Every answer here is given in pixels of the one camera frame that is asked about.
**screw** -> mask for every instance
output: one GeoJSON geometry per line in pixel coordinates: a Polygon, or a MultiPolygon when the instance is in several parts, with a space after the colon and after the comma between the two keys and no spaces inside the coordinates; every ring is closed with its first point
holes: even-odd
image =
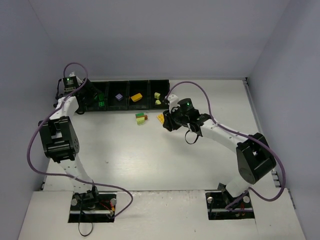
{"type": "Polygon", "coordinates": [[[112,199],[110,200],[110,203],[111,203],[113,206],[115,206],[115,205],[117,204],[117,199],[112,198],[112,199]]]}
{"type": "Polygon", "coordinates": [[[73,198],[73,199],[71,200],[71,206],[76,206],[77,204],[78,204],[77,199],[73,198]]]}
{"type": "Polygon", "coordinates": [[[214,198],[212,196],[210,196],[206,199],[206,201],[208,202],[208,204],[210,204],[214,201],[214,198]]]}
{"type": "Polygon", "coordinates": [[[244,196],[244,197],[243,197],[243,201],[244,201],[246,204],[250,203],[250,197],[244,196]]]}

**yellow block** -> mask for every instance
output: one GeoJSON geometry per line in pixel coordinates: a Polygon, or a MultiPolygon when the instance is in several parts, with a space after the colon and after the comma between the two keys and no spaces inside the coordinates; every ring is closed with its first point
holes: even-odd
{"type": "Polygon", "coordinates": [[[156,116],[156,117],[159,119],[160,123],[163,125],[164,122],[165,122],[165,117],[164,117],[164,115],[161,113],[160,115],[158,115],[158,116],[156,116]]]}
{"type": "Polygon", "coordinates": [[[141,125],[141,124],[143,124],[144,122],[145,122],[145,117],[143,116],[143,117],[138,117],[138,118],[136,118],[136,123],[138,124],[138,125],[141,125]]]}
{"type": "Polygon", "coordinates": [[[139,101],[140,99],[142,99],[142,95],[141,95],[141,93],[138,93],[138,94],[132,96],[131,99],[134,102],[139,101]]]}

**black cable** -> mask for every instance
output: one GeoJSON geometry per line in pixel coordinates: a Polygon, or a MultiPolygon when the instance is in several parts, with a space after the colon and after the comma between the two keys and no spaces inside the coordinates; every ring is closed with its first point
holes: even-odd
{"type": "Polygon", "coordinates": [[[187,144],[189,144],[189,145],[195,144],[195,143],[198,141],[199,135],[197,134],[194,142],[193,142],[193,143],[190,143],[190,142],[187,141],[187,134],[188,134],[188,133],[190,133],[190,130],[186,131],[186,133],[185,133],[185,135],[184,135],[184,140],[185,140],[185,142],[186,142],[187,144]]]}
{"type": "Polygon", "coordinates": [[[55,94],[55,99],[56,100],[59,99],[59,85],[60,85],[61,81],[62,81],[62,78],[58,80],[58,86],[56,87],[56,94],[55,94]]]}
{"type": "Polygon", "coordinates": [[[210,203],[210,219],[211,219],[211,214],[212,214],[212,207],[214,206],[214,201],[210,203]]]}
{"type": "Polygon", "coordinates": [[[84,111],[76,111],[76,114],[83,115],[83,114],[85,114],[85,112],[84,111]]]}
{"type": "Polygon", "coordinates": [[[80,203],[80,214],[79,214],[79,220],[78,220],[78,231],[79,231],[79,233],[80,233],[80,235],[81,235],[82,237],[87,237],[87,236],[89,236],[89,235],[92,233],[92,231],[94,230],[94,224],[91,222],[91,231],[90,231],[88,234],[82,234],[82,233],[81,233],[81,231],[80,231],[81,214],[83,214],[83,215],[86,217],[85,212],[82,210],[82,203],[84,202],[84,201],[83,201],[83,200],[84,200],[84,196],[85,196],[85,194],[82,195],[81,203],[80,203]]]}

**red wire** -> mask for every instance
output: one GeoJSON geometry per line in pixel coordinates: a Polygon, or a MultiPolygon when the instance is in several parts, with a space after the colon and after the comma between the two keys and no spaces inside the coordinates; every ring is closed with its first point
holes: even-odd
{"type": "Polygon", "coordinates": [[[241,203],[240,206],[241,206],[241,210],[245,210],[245,205],[244,205],[243,202],[241,203]]]}
{"type": "Polygon", "coordinates": [[[106,209],[108,209],[109,211],[111,211],[106,205],[104,205],[102,202],[100,202],[100,204],[102,205],[102,206],[104,206],[106,209]]]}

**black rectangular cutout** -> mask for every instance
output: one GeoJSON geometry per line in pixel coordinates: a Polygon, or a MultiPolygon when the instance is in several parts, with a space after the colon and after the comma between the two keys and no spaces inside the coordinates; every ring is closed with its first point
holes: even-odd
{"type": "Polygon", "coordinates": [[[129,109],[130,110],[145,110],[149,108],[149,81],[140,80],[140,81],[130,81],[129,82],[129,97],[132,97],[136,94],[141,94],[142,99],[139,101],[132,101],[129,98],[129,109]]]}
{"type": "Polygon", "coordinates": [[[108,93],[108,82],[107,81],[92,81],[92,85],[101,91],[97,95],[97,99],[94,103],[85,106],[86,112],[100,112],[107,110],[107,93],[108,93]]]}
{"type": "Polygon", "coordinates": [[[129,82],[128,81],[110,81],[107,94],[107,110],[118,111],[128,110],[129,82]],[[121,94],[122,100],[117,100],[116,96],[121,94]]]}
{"type": "Polygon", "coordinates": [[[240,219],[254,219],[254,212],[243,212],[241,209],[245,210],[253,210],[251,205],[251,199],[249,203],[245,203],[243,200],[236,203],[232,208],[235,210],[239,210],[237,212],[227,211],[226,202],[223,199],[223,195],[221,191],[213,191],[205,193],[206,199],[206,207],[208,211],[208,219],[209,220],[240,220],[240,219]],[[208,202],[208,198],[213,198],[213,203],[208,202]]]}
{"type": "Polygon", "coordinates": [[[149,91],[150,91],[150,109],[168,109],[169,106],[164,104],[164,99],[168,95],[170,90],[169,80],[150,80],[149,81],[149,91]],[[160,94],[160,105],[156,105],[155,93],[160,94]]]}
{"type": "MultiPolygon", "coordinates": [[[[109,204],[111,199],[116,199],[117,195],[113,193],[99,194],[100,203],[95,205],[95,208],[90,209],[82,209],[85,214],[81,215],[80,223],[113,223],[115,221],[114,218],[110,218],[107,213],[108,207],[111,209],[109,204]]],[[[78,223],[79,222],[79,214],[80,214],[80,207],[79,206],[70,206],[70,214],[68,223],[78,223]]]]}

